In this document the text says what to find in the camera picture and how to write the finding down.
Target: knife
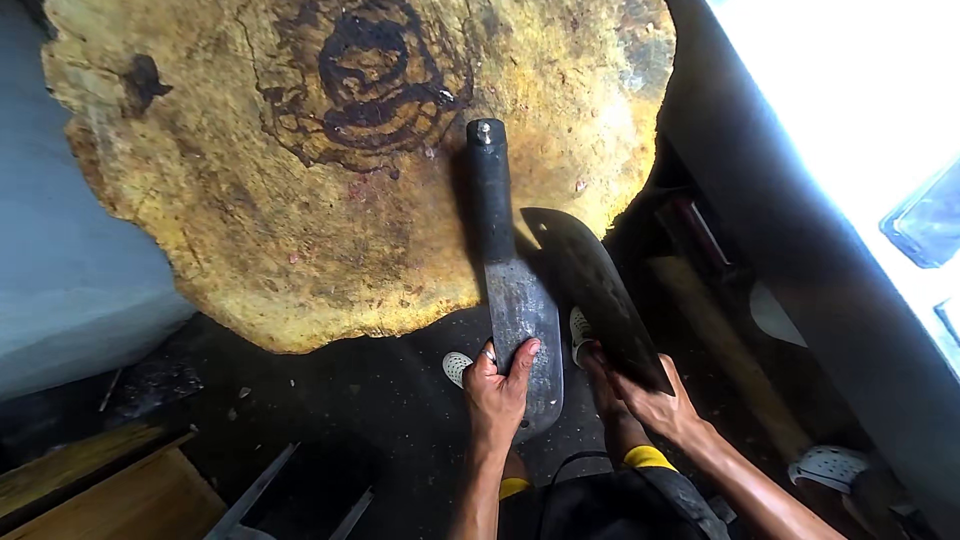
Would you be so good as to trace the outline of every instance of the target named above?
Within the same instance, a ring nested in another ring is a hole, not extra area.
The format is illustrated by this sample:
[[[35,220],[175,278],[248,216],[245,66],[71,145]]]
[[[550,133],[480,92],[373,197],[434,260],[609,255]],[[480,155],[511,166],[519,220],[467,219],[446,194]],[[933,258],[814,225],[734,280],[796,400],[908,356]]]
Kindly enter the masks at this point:
[[[516,254],[503,122],[493,118],[469,122],[467,157],[497,373],[510,373],[514,352],[520,344],[531,337],[540,340],[527,385],[527,408],[514,437],[514,442],[519,443],[553,425],[564,406],[560,315],[543,283]]]
[[[590,321],[610,365],[644,388],[673,396],[657,348],[596,235],[559,210],[526,208],[520,214],[555,269],[559,287]]]

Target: hand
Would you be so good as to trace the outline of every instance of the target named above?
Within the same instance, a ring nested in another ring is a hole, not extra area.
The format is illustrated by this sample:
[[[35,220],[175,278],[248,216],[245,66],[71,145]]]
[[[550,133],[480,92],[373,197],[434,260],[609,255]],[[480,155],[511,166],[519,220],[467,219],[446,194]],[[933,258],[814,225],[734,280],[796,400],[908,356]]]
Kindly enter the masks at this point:
[[[602,365],[617,399],[623,400],[630,413],[644,426],[650,427],[683,448],[686,442],[695,440],[695,436],[700,434],[699,431],[707,422],[701,419],[693,408],[690,398],[686,395],[684,384],[681,382],[680,374],[677,373],[677,367],[673,365],[673,359],[667,355],[660,355],[660,362],[676,396],[639,387],[632,380],[613,371],[605,358]]]
[[[527,406],[527,381],[539,350],[539,339],[526,340],[514,354],[510,376],[497,375],[496,366],[484,353],[493,354],[491,340],[464,370],[464,390],[475,447],[484,452],[502,452],[504,456],[510,450]]]

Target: wall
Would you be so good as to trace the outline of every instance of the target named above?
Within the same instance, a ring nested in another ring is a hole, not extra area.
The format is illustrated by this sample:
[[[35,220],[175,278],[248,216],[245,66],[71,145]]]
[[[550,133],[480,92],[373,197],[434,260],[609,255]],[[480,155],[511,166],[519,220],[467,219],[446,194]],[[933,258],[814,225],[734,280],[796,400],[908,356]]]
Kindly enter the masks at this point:
[[[44,85],[44,32],[0,0],[0,401],[136,361],[194,308],[163,252],[109,217]]]

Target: white croc shoe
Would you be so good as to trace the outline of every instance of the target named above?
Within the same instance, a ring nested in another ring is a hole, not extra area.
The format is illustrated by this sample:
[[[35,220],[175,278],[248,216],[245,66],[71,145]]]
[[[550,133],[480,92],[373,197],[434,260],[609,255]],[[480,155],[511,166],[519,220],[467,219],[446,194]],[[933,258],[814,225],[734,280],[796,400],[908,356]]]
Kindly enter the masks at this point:
[[[827,487],[850,494],[857,475],[870,468],[867,456],[839,446],[815,446],[787,469],[790,481],[811,479]]]
[[[444,373],[454,384],[464,387],[464,370],[473,363],[469,356],[463,353],[447,353],[444,356]]]
[[[593,327],[587,322],[587,317],[579,307],[570,310],[570,335],[573,337],[573,363],[580,369],[584,369],[577,359],[577,353],[581,345],[596,339],[593,337]]]

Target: metal blade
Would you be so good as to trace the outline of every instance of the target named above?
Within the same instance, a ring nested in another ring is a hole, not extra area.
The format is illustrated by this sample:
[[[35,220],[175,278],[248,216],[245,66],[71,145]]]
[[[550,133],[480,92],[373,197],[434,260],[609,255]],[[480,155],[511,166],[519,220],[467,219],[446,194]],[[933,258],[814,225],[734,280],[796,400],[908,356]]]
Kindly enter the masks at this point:
[[[488,263],[485,274],[497,372],[510,373],[514,352],[524,341],[536,337],[541,342],[530,371],[527,409],[514,437],[519,443],[552,426],[564,405],[560,315],[524,260]]]
[[[600,240],[559,210],[525,208],[520,214],[561,287],[590,321],[610,364],[645,388],[674,395],[657,348]]]

